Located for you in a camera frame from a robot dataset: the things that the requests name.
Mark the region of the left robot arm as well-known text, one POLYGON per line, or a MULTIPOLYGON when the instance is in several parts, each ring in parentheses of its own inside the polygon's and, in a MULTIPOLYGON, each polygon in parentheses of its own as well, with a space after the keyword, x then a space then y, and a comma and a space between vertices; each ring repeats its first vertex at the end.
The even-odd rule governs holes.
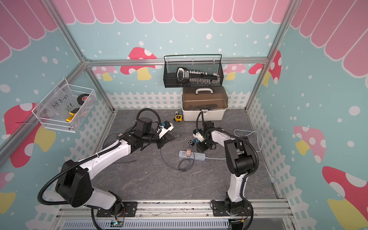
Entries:
POLYGON ((83 160, 65 162, 61 172, 40 189, 38 202, 46 206, 86 206, 106 210, 111 216, 119 215, 125 210, 122 199, 111 191, 94 188, 91 180, 117 160, 150 144, 156 144, 161 149, 175 139, 169 133, 172 130, 173 124, 162 121, 155 110, 140 110, 134 125, 118 134, 111 145, 83 160))

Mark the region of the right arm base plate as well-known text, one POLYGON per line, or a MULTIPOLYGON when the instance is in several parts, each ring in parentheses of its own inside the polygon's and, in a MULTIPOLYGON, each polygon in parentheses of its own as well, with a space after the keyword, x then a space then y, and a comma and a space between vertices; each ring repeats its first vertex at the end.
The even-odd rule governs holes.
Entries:
POLYGON ((215 217, 239 216, 251 217, 253 212, 248 203, 244 201, 231 202, 229 199, 224 201, 212 200, 210 207, 215 217))

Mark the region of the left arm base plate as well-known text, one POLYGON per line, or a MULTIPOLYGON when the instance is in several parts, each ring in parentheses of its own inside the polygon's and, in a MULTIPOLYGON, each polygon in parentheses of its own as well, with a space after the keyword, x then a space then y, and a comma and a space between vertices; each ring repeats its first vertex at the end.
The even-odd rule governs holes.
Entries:
POLYGON ((123 201, 117 202, 110 209, 99 209, 97 217, 113 218, 113 217, 135 217, 138 202, 123 201))

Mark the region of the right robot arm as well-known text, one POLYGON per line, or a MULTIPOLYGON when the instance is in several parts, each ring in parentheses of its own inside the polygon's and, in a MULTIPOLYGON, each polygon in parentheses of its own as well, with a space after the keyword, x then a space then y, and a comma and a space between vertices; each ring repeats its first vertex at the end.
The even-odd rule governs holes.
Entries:
POLYGON ((238 215, 241 211, 253 214, 252 204, 245 198, 244 189, 249 176, 259 167, 259 157, 247 137, 237 137, 234 134, 214 127, 214 123, 204 120, 201 111, 196 118, 196 129, 193 134, 199 140, 197 150, 205 152, 213 146, 220 145, 225 150, 225 160, 230 171, 230 187, 224 200, 225 210, 230 215, 238 215))

